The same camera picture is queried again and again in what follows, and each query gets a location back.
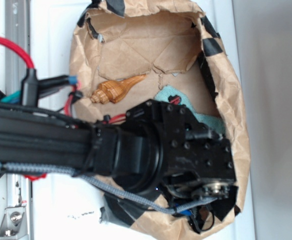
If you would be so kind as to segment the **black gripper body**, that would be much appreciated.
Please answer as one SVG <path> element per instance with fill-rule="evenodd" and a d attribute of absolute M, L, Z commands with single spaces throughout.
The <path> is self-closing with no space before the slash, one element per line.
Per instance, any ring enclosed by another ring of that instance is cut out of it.
<path fill-rule="evenodd" d="M 147 100 L 126 123 L 155 134 L 163 154 L 160 184 L 178 199 L 227 199 L 236 182 L 230 141 L 199 122 L 185 105 Z"/>

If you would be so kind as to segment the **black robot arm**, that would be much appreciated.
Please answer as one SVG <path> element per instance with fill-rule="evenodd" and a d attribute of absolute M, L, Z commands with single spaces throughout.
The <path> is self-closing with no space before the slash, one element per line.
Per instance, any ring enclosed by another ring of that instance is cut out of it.
<path fill-rule="evenodd" d="M 230 141 L 185 106 L 155 100 L 128 110 L 122 124 L 0 103 L 0 163 L 70 167 L 138 195 L 161 188 L 180 199 L 223 199 L 237 190 Z"/>

